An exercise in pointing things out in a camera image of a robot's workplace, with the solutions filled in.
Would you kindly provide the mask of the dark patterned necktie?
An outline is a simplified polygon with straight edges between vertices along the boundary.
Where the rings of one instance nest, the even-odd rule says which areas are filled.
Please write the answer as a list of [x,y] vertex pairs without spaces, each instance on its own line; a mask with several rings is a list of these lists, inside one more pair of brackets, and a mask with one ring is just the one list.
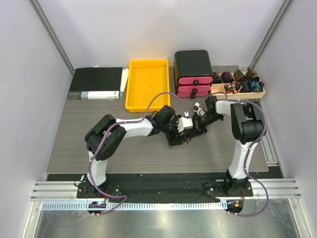
[[182,144],[188,144],[191,141],[191,139],[193,138],[192,137],[192,130],[191,129],[184,130],[183,132],[179,133],[178,137],[182,138]]

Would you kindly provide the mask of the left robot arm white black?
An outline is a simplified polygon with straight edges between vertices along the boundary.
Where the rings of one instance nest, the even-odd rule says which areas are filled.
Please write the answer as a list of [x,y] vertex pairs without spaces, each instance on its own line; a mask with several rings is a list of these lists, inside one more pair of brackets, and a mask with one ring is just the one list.
[[152,136],[159,133],[179,133],[179,119],[170,106],[163,106],[158,112],[139,119],[116,119],[105,115],[85,136],[89,152],[86,193],[95,198],[102,197],[106,186],[108,159],[115,153],[123,139],[136,136]]

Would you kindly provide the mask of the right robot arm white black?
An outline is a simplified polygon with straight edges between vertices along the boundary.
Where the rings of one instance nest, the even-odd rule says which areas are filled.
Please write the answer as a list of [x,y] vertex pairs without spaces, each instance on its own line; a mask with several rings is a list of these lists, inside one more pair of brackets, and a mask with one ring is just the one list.
[[266,117],[261,107],[250,101],[218,100],[216,96],[208,96],[205,104],[207,110],[203,110],[200,103],[193,107],[195,129],[201,130],[222,120],[224,115],[231,118],[235,149],[224,183],[219,187],[228,196],[239,196],[248,186],[249,166],[254,149],[266,134]]

